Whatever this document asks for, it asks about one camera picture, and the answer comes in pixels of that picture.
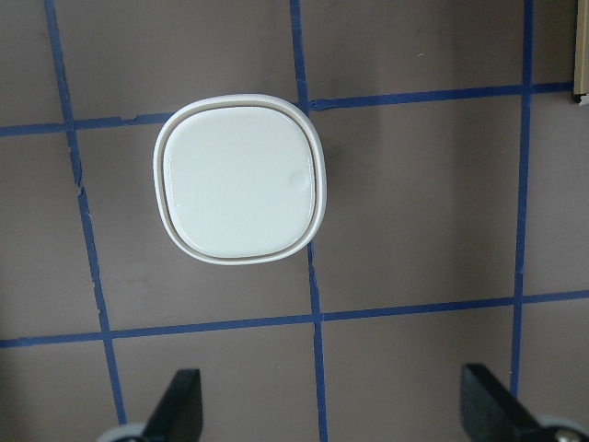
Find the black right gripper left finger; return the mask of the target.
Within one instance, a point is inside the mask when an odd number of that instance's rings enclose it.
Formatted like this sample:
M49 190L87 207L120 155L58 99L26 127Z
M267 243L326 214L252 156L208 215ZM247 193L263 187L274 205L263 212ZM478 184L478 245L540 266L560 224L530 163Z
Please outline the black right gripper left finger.
M181 369L151 414L140 441L199 441L203 430L199 369Z

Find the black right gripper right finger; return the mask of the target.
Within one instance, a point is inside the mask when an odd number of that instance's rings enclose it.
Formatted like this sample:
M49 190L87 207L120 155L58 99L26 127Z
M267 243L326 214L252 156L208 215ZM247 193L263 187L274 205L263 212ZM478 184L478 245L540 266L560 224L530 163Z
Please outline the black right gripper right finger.
M543 425L483 364L460 375L460 420L471 441L569 441L571 429Z

